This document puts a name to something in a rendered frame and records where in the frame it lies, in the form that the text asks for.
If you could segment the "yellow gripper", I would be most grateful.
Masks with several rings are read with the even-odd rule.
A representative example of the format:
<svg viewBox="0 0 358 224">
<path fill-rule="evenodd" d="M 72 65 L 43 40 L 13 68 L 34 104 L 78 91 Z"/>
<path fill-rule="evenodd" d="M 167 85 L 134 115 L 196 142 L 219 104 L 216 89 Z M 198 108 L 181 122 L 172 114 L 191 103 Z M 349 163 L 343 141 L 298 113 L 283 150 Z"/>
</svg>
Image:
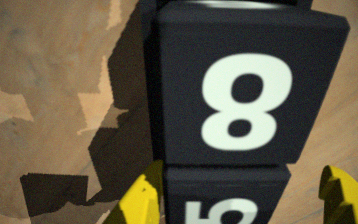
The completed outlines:
<svg viewBox="0 0 358 224">
<path fill-rule="evenodd" d="M 152 162 L 102 224 L 159 224 L 162 166 L 162 160 Z M 345 171 L 326 165 L 318 198 L 324 200 L 323 224 L 358 224 L 358 183 Z"/>
</svg>

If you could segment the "black cube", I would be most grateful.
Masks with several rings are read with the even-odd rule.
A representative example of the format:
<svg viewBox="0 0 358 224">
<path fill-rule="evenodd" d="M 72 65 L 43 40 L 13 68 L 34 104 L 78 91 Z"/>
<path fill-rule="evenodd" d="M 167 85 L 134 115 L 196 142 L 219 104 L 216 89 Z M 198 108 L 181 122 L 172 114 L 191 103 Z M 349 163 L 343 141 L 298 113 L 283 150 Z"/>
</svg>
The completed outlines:
<svg viewBox="0 0 358 224">
<path fill-rule="evenodd" d="M 166 164 L 165 224 L 268 224 L 291 178 L 286 164 Z"/>
<path fill-rule="evenodd" d="M 168 2 L 151 20 L 160 159 L 296 164 L 349 31 L 276 2 Z"/>
</svg>

